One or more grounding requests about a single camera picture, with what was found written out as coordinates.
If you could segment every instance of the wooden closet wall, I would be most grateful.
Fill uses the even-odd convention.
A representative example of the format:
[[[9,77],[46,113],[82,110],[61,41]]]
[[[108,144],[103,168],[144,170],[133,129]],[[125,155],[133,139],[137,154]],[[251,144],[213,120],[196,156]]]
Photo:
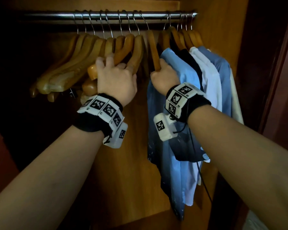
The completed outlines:
[[[26,167],[73,123],[79,103],[65,97],[55,103],[48,102],[43,95],[34,99],[29,97],[30,84],[64,54],[71,33],[41,33],[26,28],[19,31],[13,19],[8,18],[10,11],[195,9],[198,16],[193,27],[200,32],[206,48],[227,59],[235,75],[247,5],[248,0],[5,0],[6,19],[11,22],[8,26],[0,25],[0,31],[10,27],[9,34],[12,33],[13,38],[9,39],[8,35],[0,38],[0,42],[5,43],[0,46],[0,132],[18,168]],[[10,112],[2,112],[6,100],[12,107],[12,118]],[[157,167],[147,160],[145,86],[140,87],[123,114],[128,131],[122,147],[116,150],[100,148],[61,228],[72,229],[84,220],[94,223],[95,229],[139,220],[132,223],[134,228],[150,223],[151,229],[190,226],[207,229],[211,204],[203,187],[196,188],[194,205],[186,206],[185,220],[179,223],[170,209],[168,197],[160,188]],[[213,196],[218,173],[213,161],[204,163],[202,173]]]

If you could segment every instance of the person's left hand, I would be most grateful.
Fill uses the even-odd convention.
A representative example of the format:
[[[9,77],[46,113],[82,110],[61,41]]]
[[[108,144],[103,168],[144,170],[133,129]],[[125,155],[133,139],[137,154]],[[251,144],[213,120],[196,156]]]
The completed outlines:
[[[138,91],[137,75],[132,75],[133,68],[126,67],[124,63],[114,66],[113,56],[111,54],[106,58],[106,65],[102,57],[96,59],[97,89],[98,93],[114,97],[124,107],[131,102]]]

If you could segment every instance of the metal closet rod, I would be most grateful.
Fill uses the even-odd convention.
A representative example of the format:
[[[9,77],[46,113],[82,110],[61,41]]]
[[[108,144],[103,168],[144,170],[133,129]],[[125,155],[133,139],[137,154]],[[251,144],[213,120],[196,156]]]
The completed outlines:
[[[170,16],[172,19],[181,19],[181,15],[183,14],[184,17],[192,18],[197,15],[196,12],[181,12],[181,11],[163,11],[163,12],[156,12],[156,11],[144,11],[141,12],[142,16],[140,15],[140,12],[135,11],[107,11],[107,17],[108,19],[115,19],[115,20],[126,20],[128,19],[127,15],[129,16],[130,20],[133,20],[133,17],[135,19],[143,19],[142,16],[145,18],[145,20],[149,19],[167,19],[168,16]],[[100,15],[103,20],[106,19],[106,12],[105,11],[34,11],[34,12],[21,12],[19,13],[19,19],[20,20],[74,20],[74,16],[76,20],[81,20],[82,18],[84,20],[89,20],[89,16],[92,20],[100,20]]]

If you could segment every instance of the closet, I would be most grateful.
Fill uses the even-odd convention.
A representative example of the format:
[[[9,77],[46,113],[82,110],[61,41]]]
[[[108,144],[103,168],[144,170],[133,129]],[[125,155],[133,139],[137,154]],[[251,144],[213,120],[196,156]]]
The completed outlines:
[[[229,62],[235,77],[248,2],[249,0],[0,0],[0,133],[18,169],[24,169],[76,117],[76,110],[81,105],[81,93],[72,93],[78,95],[77,98],[72,98],[70,93],[64,92],[55,102],[49,102],[47,96],[42,94],[31,98],[29,88],[51,64],[64,56],[77,30],[93,34],[86,18],[89,10],[103,10],[103,13],[105,10],[155,11],[163,12],[165,16],[168,12],[177,15],[180,12],[197,13],[193,20],[191,17],[187,19],[187,26],[192,24],[193,29],[200,33],[204,46]],[[37,11],[77,13],[77,24],[73,19],[38,21],[36,16],[24,15],[24,12],[29,15]],[[84,14],[85,26],[81,13]],[[169,24],[171,21],[176,27],[181,20],[174,15],[172,19],[156,19],[148,21],[156,41],[165,23]],[[128,24],[125,19],[123,21],[122,34],[127,35]],[[144,20],[136,21],[140,25],[141,34],[146,35]],[[108,23],[113,37],[121,35],[118,21],[115,23],[115,20],[111,20]],[[108,23],[103,21],[105,39],[111,36]],[[102,38],[100,23],[93,20],[93,26],[96,35]],[[132,18],[130,27],[132,33],[137,35],[138,30]],[[128,131],[121,148],[100,148],[82,190],[59,229],[78,229],[85,221],[91,223],[91,229],[208,229],[208,225],[211,225],[209,219],[211,221],[213,216],[212,210],[218,212],[218,208],[221,208],[214,201],[211,204],[205,189],[198,186],[194,205],[186,206],[182,222],[176,219],[169,198],[160,188],[159,171],[147,160],[147,80],[138,85],[136,97],[124,108]],[[244,96],[243,93],[238,94],[240,99]],[[204,163],[202,175],[210,195],[213,196],[218,187],[217,180],[222,179],[213,162]]]

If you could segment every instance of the dark blue garment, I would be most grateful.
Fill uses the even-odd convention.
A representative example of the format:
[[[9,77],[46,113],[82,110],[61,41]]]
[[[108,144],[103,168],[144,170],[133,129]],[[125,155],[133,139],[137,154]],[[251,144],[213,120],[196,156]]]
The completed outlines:
[[[160,58],[165,59],[165,61],[172,66],[172,68],[177,72],[181,83],[189,82],[197,88],[200,88],[200,81],[195,70],[186,62],[181,60],[171,49],[168,48],[164,50]],[[159,169],[161,174],[161,188],[169,197],[174,213],[179,220],[182,220],[184,216],[185,190],[189,162],[186,160],[178,161],[177,156],[179,156],[179,154],[174,155],[170,142],[162,142],[159,138],[154,124],[154,116],[161,112],[165,114],[168,114],[168,112],[164,108],[165,96],[160,94],[153,87],[151,81],[147,88],[147,105],[149,121],[147,157],[150,162],[155,164]],[[175,123],[175,126],[177,130],[180,130],[183,128],[184,124]],[[186,127],[186,129],[180,134],[184,141],[191,142],[188,127]],[[175,149],[178,153],[185,153],[184,157],[188,157],[188,151],[184,151],[179,147],[179,145],[181,145],[178,141],[179,138],[176,137],[175,139],[176,142],[173,147],[177,147]]]
[[[200,46],[198,50],[210,60],[220,74],[222,87],[222,112],[231,117],[232,90],[230,86],[230,65],[227,60],[208,51],[204,46]]]

